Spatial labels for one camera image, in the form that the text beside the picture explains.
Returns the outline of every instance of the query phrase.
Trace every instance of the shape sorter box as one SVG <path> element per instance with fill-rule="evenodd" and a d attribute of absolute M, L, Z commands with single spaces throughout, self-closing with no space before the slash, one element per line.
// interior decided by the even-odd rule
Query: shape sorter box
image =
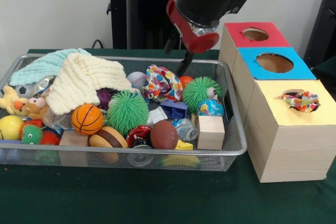
<path fill-rule="evenodd" d="M 273 23 L 247 22 L 224 24 L 219 60 L 233 72 L 238 48 L 290 47 Z"/>
<path fill-rule="evenodd" d="M 279 99 L 305 90 L 321 104 L 306 113 Z M 256 81 L 244 126 L 262 183 L 324 179 L 336 154 L 336 103 L 319 80 Z"/>
<path fill-rule="evenodd" d="M 307 65 L 290 47 L 238 48 L 232 73 L 243 124 L 255 80 L 315 80 Z"/>

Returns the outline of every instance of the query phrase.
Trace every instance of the yellow plush toy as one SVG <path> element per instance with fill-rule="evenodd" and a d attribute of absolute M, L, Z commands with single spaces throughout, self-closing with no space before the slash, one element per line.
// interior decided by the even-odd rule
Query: yellow plush toy
<path fill-rule="evenodd" d="M 16 91 L 10 87 L 4 87 L 4 97 L 0 98 L 0 108 L 6 109 L 7 112 L 11 115 L 18 116 L 27 116 L 27 113 L 23 109 L 26 103 L 28 102 L 27 98 L 19 98 Z"/>

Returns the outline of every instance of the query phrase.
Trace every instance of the table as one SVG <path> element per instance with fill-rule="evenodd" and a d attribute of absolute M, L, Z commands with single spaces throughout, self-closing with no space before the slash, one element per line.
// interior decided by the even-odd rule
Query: table
<path fill-rule="evenodd" d="M 161 57 L 161 50 L 89 50 Z M 47 53 L 48 50 L 30 50 Z M 174 51 L 171 58 L 183 58 Z M 218 51 L 196 56 L 215 59 Z M 223 172 L 0 165 L 2 223 L 336 223 L 336 163 L 317 182 L 259 183 L 248 154 Z"/>

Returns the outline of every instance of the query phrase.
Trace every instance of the light blue knit blanket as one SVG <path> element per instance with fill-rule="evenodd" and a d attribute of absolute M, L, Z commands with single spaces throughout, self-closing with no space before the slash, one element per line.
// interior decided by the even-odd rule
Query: light blue knit blanket
<path fill-rule="evenodd" d="M 89 52 L 80 48 L 51 52 L 13 73 L 9 85 L 17 86 L 31 84 L 42 80 L 45 76 L 58 75 L 64 60 L 68 57 L 68 54 L 73 52 L 91 55 Z"/>

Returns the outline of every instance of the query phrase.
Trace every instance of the wire basket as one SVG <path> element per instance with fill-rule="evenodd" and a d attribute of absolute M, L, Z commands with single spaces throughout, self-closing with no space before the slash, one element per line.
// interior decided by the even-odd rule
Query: wire basket
<path fill-rule="evenodd" d="M 0 81 L 1 95 L 13 72 L 41 56 L 43 55 L 24 55 L 17 58 Z M 101 58 L 118 61 L 124 66 L 126 74 L 134 71 L 145 72 L 151 64 L 174 71 L 181 61 L 129 57 Z M 208 76 L 217 81 L 222 88 L 226 114 L 223 117 L 225 138 L 220 151 L 198 150 L 196 140 L 191 142 L 194 145 L 193 151 L 0 144 L 0 164 L 227 171 L 236 156 L 245 153 L 247 149 L 228 65 L 215 60 L 194 60 L 185 75 L 192 78 Z M 159 103 L 151 101 L 150 109 L 158 105 Z M 6 115 L 7 111 L 0 109 L 0 118 Z"/>

